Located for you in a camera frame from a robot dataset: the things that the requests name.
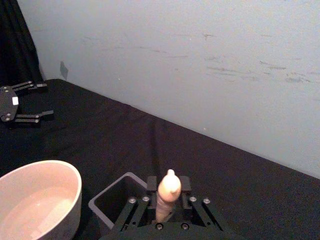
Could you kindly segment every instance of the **white bowl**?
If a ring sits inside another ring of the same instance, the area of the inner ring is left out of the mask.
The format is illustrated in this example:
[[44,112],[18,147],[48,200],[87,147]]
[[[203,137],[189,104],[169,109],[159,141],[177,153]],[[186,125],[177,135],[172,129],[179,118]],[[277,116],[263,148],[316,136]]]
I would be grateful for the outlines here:
[[46,160],[0,178],[0,240],[69,240],[81,211],[81,176],[71,164]]

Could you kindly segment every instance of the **table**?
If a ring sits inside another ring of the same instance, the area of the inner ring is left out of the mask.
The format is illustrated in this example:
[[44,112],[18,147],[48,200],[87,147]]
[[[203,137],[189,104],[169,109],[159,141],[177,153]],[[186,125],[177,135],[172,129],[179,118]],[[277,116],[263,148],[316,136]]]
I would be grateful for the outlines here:
[[73,164],[82,177],[74,239],[98,239],[88,202],[126,172],[142,180],[174,169],[208,196],[247,239],[319,239],[320,180],[60,79],[19,99],[24,113],[54,110],[41,128],[0,124],[0,176],[40,160]]

